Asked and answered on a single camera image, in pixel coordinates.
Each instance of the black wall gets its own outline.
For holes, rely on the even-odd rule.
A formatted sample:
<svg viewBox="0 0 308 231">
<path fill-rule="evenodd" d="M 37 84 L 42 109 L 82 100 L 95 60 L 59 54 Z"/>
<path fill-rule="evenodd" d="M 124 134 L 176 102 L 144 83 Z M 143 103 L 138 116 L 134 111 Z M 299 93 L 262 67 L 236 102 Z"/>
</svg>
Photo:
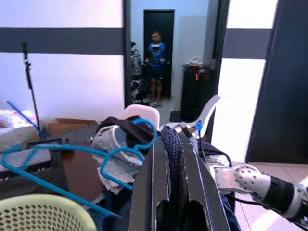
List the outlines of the black wall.
<svg viewBox="0 0 308 231">
<path fill-rule="evenodd" d="M 280 0 L 246 161 L 308 163 L 308 1 Z"/>
</svg>

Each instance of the cardboard box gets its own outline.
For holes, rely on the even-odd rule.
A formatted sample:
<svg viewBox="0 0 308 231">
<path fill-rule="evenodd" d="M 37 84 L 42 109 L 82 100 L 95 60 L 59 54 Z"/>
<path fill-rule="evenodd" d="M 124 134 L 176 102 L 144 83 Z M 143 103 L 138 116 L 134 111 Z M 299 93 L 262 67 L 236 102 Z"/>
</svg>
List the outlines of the cardboard box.
<svg viewBox="0 0 308 231">
<path fill-rule="evenodd" d="M 48 124 L 48 134 L 54 135 L 61 132 L 72 131 L 89 125 L 96 124 L 95 120 L 57 118 Z"/>
</svg>

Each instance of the microphone stand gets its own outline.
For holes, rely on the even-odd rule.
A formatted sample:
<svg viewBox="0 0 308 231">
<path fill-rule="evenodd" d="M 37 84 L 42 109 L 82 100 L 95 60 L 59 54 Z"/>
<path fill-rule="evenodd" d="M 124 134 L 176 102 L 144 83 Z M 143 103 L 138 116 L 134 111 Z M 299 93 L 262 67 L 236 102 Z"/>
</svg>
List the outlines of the microphone stand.
<svg viewBox="0 0 308 231">
<path fill-rule="evenodd" d="M 33 86 L 32 86 L 31 76 L 30 76 L 31 63 L 29 63 L 29 61 L 28 61 L 28 47 L 27 47 L 27 43 L 22 43 L 22 45 L 23 45 L 24 64 L 25 64 L 25 72 L 26 72 L 26 78 L 27 78 L 27 82 L 28 82 L 28 88 L 31 91 L 32 102 L 33 102 L 33 107 L 34 107 L 34 112 L 35 112 L 35 119 L 37 121 L 37 127 L 38 127 L 38 131 L 39 131 L 38 135 L 39 135 L 39 138 L 41 139 L 40 126 L 39 126 L 39 115 L 38 115 L 37 104 L 36 104 L 36 101 L 35 101 Z"/>
</svg>

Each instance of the blue shorts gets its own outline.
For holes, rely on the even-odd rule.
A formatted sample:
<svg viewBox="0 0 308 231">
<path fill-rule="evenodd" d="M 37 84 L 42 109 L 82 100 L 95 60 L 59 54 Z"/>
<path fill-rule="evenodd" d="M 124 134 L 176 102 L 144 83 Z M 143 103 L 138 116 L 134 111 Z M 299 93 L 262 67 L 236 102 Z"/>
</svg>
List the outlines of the blue shorts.
<svg viewBox="0 0 308 231">
<path fill-rule="evenodd" d="M 149 79 L 156 79 L 162 81 L 164 78 L 163 68 L 150 68 L 149 69 Z"/>
</svg>

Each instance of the black door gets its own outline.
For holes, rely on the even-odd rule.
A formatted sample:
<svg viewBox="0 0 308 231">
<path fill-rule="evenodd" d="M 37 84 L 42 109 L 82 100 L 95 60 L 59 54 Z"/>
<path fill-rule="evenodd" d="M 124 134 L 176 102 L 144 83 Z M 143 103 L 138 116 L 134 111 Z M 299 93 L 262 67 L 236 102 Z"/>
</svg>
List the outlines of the black door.
<svg viewBox="0 0 308 231">
<path fill-rule="evenodd" d="M 162 42 L 166 46 L 165 77 L 163 81 L 163 95 L 171 96 L 171 69 L 173 47 L 174 10 L 144 10 L 144 59 L 152 42 L 151 35 L 159 31 Z"/>
<path fill-rule="evenodd" d="M 247 161 L 308 163 L 307 9 L 279 1 Z"/>
</svg>

